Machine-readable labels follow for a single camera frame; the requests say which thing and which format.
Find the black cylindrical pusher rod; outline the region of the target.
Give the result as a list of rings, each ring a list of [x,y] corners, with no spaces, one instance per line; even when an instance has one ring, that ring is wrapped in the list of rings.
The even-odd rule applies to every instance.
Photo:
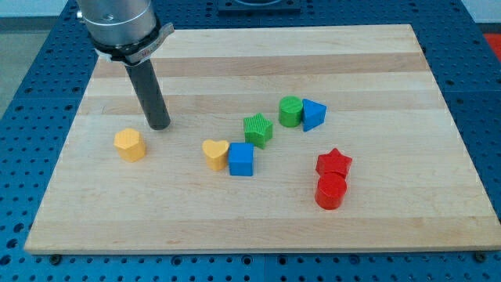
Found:
[[[135,66],[126,66],[148,125],[153,130],[166,129],[171,119],[160,90],[160,86],[150,60]]]

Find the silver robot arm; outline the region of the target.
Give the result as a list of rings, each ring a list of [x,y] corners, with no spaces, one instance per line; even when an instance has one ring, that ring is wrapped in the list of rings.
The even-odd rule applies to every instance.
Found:
[[[171,119],[150,57],[175,32],[162,24],[151,0],[78,0],[79,19],[97,54],[119,62],[132,83],[148,125],[167,128]]]

